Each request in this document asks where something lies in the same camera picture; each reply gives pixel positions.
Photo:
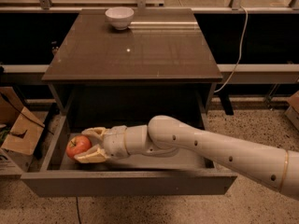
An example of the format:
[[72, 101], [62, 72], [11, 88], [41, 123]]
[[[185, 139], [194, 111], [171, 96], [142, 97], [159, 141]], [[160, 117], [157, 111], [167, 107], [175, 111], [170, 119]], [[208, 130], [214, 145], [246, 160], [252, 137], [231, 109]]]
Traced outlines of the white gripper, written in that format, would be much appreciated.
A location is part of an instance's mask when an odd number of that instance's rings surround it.
[[95, 145], [85, 152], [77, 154], [75, 160], [79, 163], [101, 163], [111, 159], [124, 159], [129, 156], [125, 146], [126, 126], [115, 126], [111, 129], [93, 127], [81, 133], [87, 136]]

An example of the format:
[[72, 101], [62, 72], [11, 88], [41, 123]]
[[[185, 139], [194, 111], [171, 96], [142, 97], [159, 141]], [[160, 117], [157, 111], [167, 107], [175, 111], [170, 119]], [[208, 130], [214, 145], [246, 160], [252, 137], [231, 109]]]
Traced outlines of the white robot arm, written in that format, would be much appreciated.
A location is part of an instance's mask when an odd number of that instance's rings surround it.
[[280, 194], [299, 199], [299, 153], [208, 132], [168, 116], [147, 125], [89, 128], [95, 140], [75, 156], [80, 163], [126, 159], [132, 155], [171, 156], [179, 148], [195, 152]]

